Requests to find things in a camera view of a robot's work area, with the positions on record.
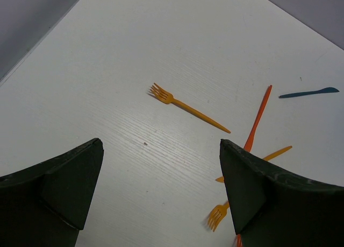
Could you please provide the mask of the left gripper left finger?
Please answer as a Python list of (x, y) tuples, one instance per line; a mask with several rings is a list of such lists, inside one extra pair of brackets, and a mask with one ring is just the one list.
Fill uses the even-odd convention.
[(94, 138), (1, 177), (1, 246), (75, 246), (84, 229), (104, 149)]

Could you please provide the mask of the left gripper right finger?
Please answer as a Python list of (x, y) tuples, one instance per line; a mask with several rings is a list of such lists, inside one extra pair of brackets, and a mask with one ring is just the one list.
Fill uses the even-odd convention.
[(228, 139), (220, 164), (244, 246), (343, 246), (343, 187), (287, 171)]

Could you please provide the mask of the yellow fork near left arm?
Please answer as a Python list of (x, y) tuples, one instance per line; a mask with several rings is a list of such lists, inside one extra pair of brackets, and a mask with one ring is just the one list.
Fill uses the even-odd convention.
[(192, 115), (200, 118), (201, 120), (211, 124), (212, 126), (215, 126), (216, 128), (226, 132), (231, 133), (229, 129), (225, 128), (218, 122), (214, 121), (213, 119), (209, 118), (208, 116), (204, 115), (203, 113), (199, 112), (198, 110), (188, 106), (187, 104), (177, 100), (174, 98), (173, 94), (164, 90), (161, 88), (158, 84), (153, 83), (153, 85), (150, 88), (150, 92), (161, 102), (164, 104), (174, 104), (178, 106), (179, 108), (182, 108), (183, 110), (191, 113)]

